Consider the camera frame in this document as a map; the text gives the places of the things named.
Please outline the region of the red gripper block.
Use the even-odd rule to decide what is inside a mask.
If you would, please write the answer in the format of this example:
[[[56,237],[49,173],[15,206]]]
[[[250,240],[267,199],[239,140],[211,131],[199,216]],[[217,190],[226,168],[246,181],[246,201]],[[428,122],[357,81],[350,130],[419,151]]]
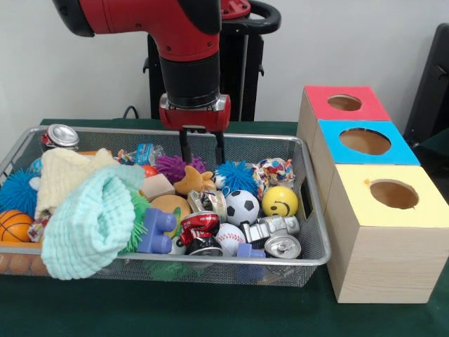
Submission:
[[[217,165],[225,163],[225,137],[223,131],[229,125],[231,115],[231,100],[228,95],[221,95],[209,106],[195,109],[181,109],[172,105],[166,93],[159,101],[159,116],[163,126],[179,131],[182,160],[192,162],[192,153],[187,139],[186,129],[204,129],[214,132],[216,139],[215,158]]]

